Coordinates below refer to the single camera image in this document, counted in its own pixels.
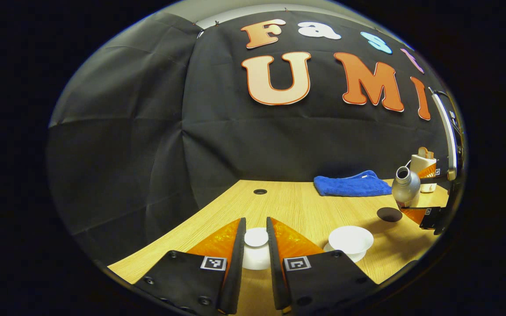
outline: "white cup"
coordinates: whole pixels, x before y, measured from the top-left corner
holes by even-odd
[[[411,155],[411,165],[409,166],[409,170],[415,173],[421,172],[423,169],[427,168],[430,165],[436,163],[436,159],[428,159],[419,156],[418,154]],[[436,183],[430,184],[421,184],[420,191],[423,193],[434,192],[436,189]]]
[[[329,242],[323,250],[342,250],[353,262],[358,262],[373,243],[374,236],[368,230],[358,226],[342,226],[329,234]]]
[[[249,228],[245,232],[243,246],[243,268],[265,270],[271,266],[269,234],[265,227]]]

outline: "wooden table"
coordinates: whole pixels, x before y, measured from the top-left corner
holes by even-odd
[[[254,194],[256,189],[266,194]],[[433,193],[421,194],[419,207],[446,206],[448,193],[437,186]],[[188,251],[225,224],[245,217],[247,228],[265,227],[267,216],[297,230],[323,248],[330,232],[354,225],[369,230],[374,244],[356,264],[377,284],[405,264],[419,259],[437,236],[422,230],[403,216],[398,222],[378,218],[380,208],[397,208],[391,195],[375,197],[322,197],[313,182],[265,182],[240,180],[216,200],[185,220],[152,244],[108,266],[134,284],[168,251]],[[271,270],[243,269],[238,315],[275,315]]]

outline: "bottle opening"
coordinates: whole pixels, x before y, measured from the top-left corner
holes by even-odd
[[[401,167],[398,169],[398,178],[400,180],[407,178],[408,175],[409,175],[409,170],[407,169],[407,167]]]

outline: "metal water bottle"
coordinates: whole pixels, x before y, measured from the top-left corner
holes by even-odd
[[[399,208],[413,208],[419,202],[421,180],[406,166],[401,166],[395,173],[392,184],[392,195]]]

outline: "blue towel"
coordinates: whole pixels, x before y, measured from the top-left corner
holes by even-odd
[[[367,170],[349,178],[316,176],[315,188],[321,196],[379,196],[392,193],[392,188],[378,179],[374,171]]]

